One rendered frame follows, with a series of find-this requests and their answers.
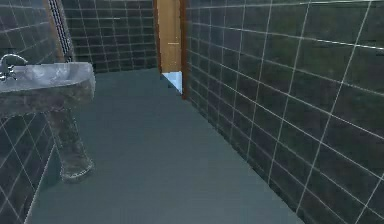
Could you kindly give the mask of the brown wooden room door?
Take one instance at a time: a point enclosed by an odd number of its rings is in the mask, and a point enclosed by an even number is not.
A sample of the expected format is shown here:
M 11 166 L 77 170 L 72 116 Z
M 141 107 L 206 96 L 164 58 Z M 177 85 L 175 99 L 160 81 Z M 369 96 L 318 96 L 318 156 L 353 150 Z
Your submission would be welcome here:
M 158 69 L 186 100 L 186 3 L 184 0 L 153 0 L 153 4 Z

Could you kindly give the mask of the silver sink faucet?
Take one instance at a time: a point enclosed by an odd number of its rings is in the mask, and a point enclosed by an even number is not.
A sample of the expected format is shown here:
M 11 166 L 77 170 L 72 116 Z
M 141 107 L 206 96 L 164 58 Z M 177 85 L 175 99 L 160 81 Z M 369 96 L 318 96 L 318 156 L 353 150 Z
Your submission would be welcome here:
M 17 62 L 22 62 L 24 65 L 28 61 L 17 54 L 5 54 L 0 58 L 0 81 L 6 81 L 8 78 L 16 80 L 14 67 Z

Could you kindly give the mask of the grey stone pedestal sink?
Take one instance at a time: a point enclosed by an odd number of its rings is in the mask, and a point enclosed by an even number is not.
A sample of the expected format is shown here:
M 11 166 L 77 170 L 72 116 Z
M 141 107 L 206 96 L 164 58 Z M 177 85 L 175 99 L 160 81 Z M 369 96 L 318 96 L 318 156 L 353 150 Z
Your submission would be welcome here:
M 15 66 L 0 76 L 0 118 L 43 113 L 54 134 L 61 178 L 78 182 L 92 172 L 72 110 L 89 103 L 96 80 L 91 64 L 68 62 Z

